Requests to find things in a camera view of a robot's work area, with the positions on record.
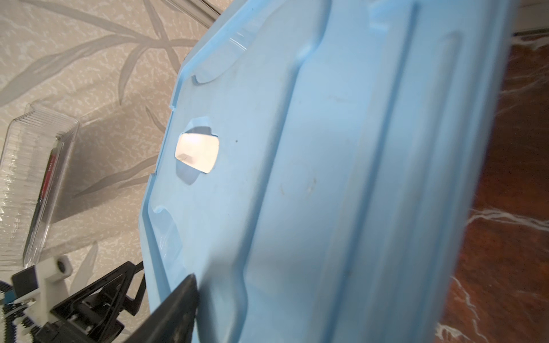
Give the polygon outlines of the blue plastic bin lid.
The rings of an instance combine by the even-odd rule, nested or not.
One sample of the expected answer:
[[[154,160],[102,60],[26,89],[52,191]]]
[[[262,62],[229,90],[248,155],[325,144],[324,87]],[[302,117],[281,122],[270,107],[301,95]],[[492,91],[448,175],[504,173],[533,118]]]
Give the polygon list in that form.
[[[140,212],[199,342],[431,342],[516,1],[233,1],[184,60]]]

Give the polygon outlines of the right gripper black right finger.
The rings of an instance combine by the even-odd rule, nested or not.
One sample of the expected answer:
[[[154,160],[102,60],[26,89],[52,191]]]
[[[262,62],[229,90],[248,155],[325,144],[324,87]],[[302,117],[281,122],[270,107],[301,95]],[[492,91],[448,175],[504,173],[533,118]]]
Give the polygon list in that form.
[[[125,342],[191,342],[199,302],[197,279],[190,274]]]

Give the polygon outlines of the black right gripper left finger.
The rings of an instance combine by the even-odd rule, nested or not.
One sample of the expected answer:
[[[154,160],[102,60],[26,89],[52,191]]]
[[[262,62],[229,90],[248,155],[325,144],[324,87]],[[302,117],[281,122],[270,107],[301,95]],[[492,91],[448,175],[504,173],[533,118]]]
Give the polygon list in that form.
[[[146,280],[135,297],[128,291],[143,264],[126,262],[104,277],[69,296],[51,309],[56,319],[49,324],[50,342],[113,342],[124,330],[121,312],[132,316],[140,310]]]

